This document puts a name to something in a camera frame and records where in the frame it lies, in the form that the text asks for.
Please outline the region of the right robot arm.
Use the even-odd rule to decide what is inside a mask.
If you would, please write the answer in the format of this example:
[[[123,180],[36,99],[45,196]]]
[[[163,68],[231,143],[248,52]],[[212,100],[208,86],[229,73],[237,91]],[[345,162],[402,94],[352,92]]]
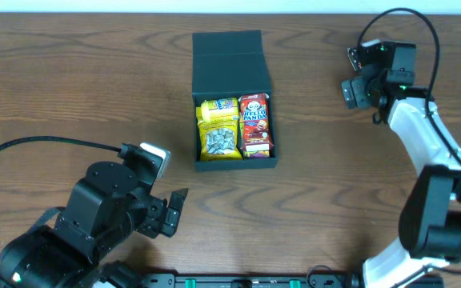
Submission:
[[[350,108],[374,107],[402,141],[417,181],[399,217],[397,238],[368,258],[355,287],[406,287],[439,270],[461,274],[461,148],[443,124],[431,88],[413,86],[407,65],[352,62],[342,84]]]

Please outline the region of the red Hello Panda box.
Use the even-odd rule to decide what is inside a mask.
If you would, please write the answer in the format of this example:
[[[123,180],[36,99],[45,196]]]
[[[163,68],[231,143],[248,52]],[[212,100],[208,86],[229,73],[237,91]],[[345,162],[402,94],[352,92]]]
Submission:
[[[269,95],[248,94],[239,98],[243,157],[269,158],[274,148],[269,125]]]

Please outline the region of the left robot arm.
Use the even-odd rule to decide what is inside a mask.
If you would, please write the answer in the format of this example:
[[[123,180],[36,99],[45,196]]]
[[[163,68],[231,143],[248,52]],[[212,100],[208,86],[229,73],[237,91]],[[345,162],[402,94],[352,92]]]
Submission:
[[[2,250],[0,287],[91,286],[102,259],[134,232],[172,237],[187,192],[156,198],[131,168],[92,164],[66,206],[49,209]]]

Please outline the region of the yellow sunflower seed bag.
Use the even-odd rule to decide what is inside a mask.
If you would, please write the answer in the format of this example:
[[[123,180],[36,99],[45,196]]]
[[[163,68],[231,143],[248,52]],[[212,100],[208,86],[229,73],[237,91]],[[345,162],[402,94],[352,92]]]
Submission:
[[[243,159],[238,149],[237,107],[224,110],[223,114],[210,118],[208,122],[202,118],[202,108],[197,107],[196,117],[201,143],[201,162]]]

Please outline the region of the black Mars chocolate bar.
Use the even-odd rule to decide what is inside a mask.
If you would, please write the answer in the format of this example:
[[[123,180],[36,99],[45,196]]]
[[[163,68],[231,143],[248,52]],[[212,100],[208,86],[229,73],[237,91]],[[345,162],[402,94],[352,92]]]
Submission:
[[[359,51],[355,47],[351,47],[347,49],[347,57],[349,58],[351,65],[356,72],[361,72],[362,64],[359,59]]]

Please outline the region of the yellow M&M's tube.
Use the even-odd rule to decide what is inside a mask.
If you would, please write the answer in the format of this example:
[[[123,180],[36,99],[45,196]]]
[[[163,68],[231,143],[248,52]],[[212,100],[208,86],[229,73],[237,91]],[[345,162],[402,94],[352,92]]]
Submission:
[[[196,108],[197,117],[203,122],[219,122],[237,120],[239,103],[236,98],[221,98],[204,101]]]

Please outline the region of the black gift box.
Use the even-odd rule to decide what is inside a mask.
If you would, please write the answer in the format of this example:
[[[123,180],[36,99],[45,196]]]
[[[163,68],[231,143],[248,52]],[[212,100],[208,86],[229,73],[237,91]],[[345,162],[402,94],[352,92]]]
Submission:
[[[271,140],[277,143],[273,91],[259,30],[192,34],[194,107],[206,100],[266,93]]]

